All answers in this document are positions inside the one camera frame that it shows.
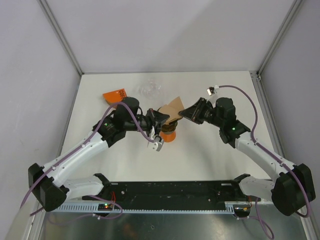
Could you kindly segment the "brown paper coffee filter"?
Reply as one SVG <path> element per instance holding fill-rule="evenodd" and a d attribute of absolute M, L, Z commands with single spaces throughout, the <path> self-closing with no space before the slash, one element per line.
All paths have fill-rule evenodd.
<path fill-rule="evenodd" d="M 182 117 L 179 115 L 179 112 L 184 109 L 185 107 L 182 103 L 182 100 L 178 96 L 169 104 L 165 104 L 162 107 L 160 107 L 158 111 L 162 114 L 169 115 L 169 118 L 164 123 L 165 125 L 168 125 L 171 122 L 180 120 Z"/>

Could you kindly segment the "orange glass carafe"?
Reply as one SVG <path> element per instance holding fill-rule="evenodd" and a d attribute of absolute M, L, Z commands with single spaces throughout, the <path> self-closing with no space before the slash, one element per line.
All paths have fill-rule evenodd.
<path fill-rule="evenodd" d="M 173 142 L 176 139 L 176 132 L 175 131 L 171 131 L 171 132 L 161 131 L 159 135 L 165 143 Z"/>

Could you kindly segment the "orange coffee filter box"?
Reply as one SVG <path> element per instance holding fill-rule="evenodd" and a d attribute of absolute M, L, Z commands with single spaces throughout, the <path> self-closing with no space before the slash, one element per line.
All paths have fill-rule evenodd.
<path fill-rule="evenodd" d="M 114 103 L 121 102 L 124 98 L 127 97 L 126 90 L 124 88 L 106 92 L 102 94 L 106 103 L 111 106 Z"/>

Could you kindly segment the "dark green dripper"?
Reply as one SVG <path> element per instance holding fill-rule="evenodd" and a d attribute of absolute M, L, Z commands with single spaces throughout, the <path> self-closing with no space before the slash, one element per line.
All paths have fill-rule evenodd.
<path fill-rule="evenodd" d="M 172 122 L 170 122 L 168 124 L 164 124 L 161 127 L 161 131 L 163 133 L 170 134 L 171 132 L 174 132 L 176 130 L 177 125 L 178 125 L 178 121 L 177 120 L 172 121 Z"/>

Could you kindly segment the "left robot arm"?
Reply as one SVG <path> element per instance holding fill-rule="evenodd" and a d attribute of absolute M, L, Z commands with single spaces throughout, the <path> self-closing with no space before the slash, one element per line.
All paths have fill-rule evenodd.
<path fill-rule="evenodd" d="M 78 145 L 43 166 L 31 165 L 28 168 L 28 193 L 35 196 L 46 212 L 70 199 L 107 199 L 111 182 L 103 174 L 78 179 L 69 177 L 95 155 L 122 140 L 127 132 L 140 132 L 149 147 L 160 151 L 164 143 L 160 137 L 161 128 L 170 116 L 152 108 L 146 113 L 138 113 L 139 108 L 140 103 L 134 97 L 111 104 Z"/>

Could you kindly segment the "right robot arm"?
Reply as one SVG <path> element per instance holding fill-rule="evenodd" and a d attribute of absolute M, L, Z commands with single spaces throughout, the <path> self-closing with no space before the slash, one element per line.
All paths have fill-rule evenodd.
<path fill-rule="evenodd" d="M 271 201 L 283 215 L 290 216 L 302 207 L 309 208 L 316 198 L 310 168 L 303 163 L 296 165 L 261 145 L 253 132 L 237 119 L 232 99 L 220 97 L 212 105 L 201 97 L 179 115 L 198 125 L 207 122 L 218 127 L 225 144 L 248 156 L 269 176 L 270 179 L 265 180 L 244 175 L 230 188 L 235 200 L 255 196 Z"/>

